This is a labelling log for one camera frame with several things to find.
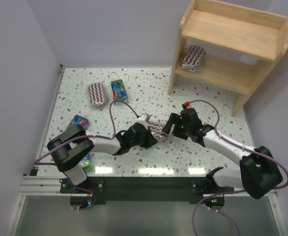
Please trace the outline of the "purple zigzag sponge pack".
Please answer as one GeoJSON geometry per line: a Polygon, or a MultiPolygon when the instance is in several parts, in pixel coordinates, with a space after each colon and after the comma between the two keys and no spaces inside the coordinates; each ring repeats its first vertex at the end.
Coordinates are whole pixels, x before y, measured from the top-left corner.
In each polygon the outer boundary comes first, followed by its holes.
{"type": "Polygon", "coordinates": [[[107,96],[102,83],[93,83],[88,86],[90,103],[94,107],[102,107],[107,102],[107,96]]]}
{"type": "Polygon", "coordinates": [[[206,56],[206,50],[197,45],[191,45],[187,53],[182,58],[181,67],[191,73],[200,72],[203,59],[206,56]]]}
{"type": "Polygon", "coordinates": [[[148,122],[148,127],[150,128],[152,136],[159,141],[163,141],[167,137],[167,134],[165,134],[162,131],[164,126],[165,125],[162,123],[151,122],[151,121],[148,122]]]}

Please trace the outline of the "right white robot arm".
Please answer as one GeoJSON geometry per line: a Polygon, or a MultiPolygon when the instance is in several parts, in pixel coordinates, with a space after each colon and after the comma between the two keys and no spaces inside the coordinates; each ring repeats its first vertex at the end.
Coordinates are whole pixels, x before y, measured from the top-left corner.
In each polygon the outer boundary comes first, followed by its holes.
{"type": "Polygon", "coordinates": [[[218,187],[243,189],[251,197],[260,199],[283,181],[269,149],[243,145],[228,138],[214,126],[203,124],[193,108],[186,108],[179,115],[172,113],[162,131],[184,140],[191,139],[235,163],[237,170],[219,167],[207,174],[209,181],[218,187]]]}

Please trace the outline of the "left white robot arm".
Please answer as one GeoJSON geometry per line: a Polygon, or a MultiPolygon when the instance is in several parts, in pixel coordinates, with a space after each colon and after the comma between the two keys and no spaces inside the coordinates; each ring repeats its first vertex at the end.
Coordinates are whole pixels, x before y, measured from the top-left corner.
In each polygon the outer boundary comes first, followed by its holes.
{"type": "Polygon", "coordinates": [[[113,156],[126,154],[133,147],[150,148],[157,144],[148,125],[134,123],[113,138],[87,135],[81,125],[74,125],[48,142],[49,155],[57,169],[64,173],[74,185],[87,180],[80,161],[89,153],[106,153],[113,156]]]}

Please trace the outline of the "wooden two-tier shelf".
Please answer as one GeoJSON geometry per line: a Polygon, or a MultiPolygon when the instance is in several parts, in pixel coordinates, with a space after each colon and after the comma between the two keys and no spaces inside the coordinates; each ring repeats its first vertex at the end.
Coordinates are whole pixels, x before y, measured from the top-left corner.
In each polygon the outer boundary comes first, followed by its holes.
{"type": "Polygon", "coordinates": [[[193,0],[179,25],[169,91],[179,76],[235,92],[232,116],[270,74],[288,49],[288,16],[218,0],[193,0]],[[194,42],[207,53],[200,72],[181,59],[194,42]]]}

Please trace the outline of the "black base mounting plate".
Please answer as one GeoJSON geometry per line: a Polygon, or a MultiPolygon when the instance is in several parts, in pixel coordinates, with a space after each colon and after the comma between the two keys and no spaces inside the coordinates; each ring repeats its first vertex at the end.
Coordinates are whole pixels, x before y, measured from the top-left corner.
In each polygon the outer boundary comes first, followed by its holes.
{"type": "Polygon", "coordinates": [[[189,202],[196,204],[206,194],[226,193],[205,177],[88,177],[79,185],[96,195],[96,204],[108,201],[189,202]]]}

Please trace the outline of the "aluminium frame rail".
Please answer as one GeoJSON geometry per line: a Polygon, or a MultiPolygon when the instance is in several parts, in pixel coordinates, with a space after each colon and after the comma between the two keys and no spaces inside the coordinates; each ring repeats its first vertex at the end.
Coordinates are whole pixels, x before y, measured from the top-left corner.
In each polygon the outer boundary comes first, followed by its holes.
{"type": "Polygon", "coordinates": [[[55,107],[55,104],[56,104],[56,101],[58,99],[58,92],[59,92],[59,89],[60,89],[60,86],[61,86],[61,83],[62,83],[62,79],[63,79],[63,75],[64,75],[64,72],[65,72],[65,69],[66,69],[66,64],[60,64],[60,72],[59,72],[59,75],[58,75],[58,82],[57,82],[57,88],[55,89],[54,91],[54,95],[53,95],[53,100],[52,100],[52,103],[49,107],[49,112],[48,112],[48,118],[47,118],[47,121],[46,121],[46,124],[44,126],[44,131],[43,131],[43,135],[40,139],[40,143],[39,143],[39,148],[38,150],[36,151],[35,153],[35,156],[34,158],[32,158],[32,162],[31,162],[31,169],[32,167],[34,166],[33,162],[35,161],[35,159],[39,158],[43,148],[44,148],[44,145],[45,145],[45,140],[46,140],[46,137],[47,137],[47,134],[48,134],[48,131],[49,131],[49,125],[50,125],[50,122],[52,120],[52,116],[53,116],[53,112],[54,112],[54,107],[55,107]]]}

